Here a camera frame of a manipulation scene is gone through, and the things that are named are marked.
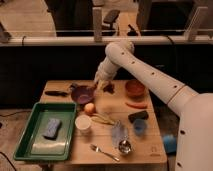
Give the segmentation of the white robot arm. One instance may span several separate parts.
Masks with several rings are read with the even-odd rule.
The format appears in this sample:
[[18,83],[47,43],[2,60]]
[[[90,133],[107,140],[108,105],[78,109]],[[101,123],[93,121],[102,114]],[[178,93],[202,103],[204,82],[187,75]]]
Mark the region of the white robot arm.
[[213,93],[199,94],[133,53],[130,41],[108,43],[94,82],[111,81],[124,68],[180,117],[175,171],[213,171]]

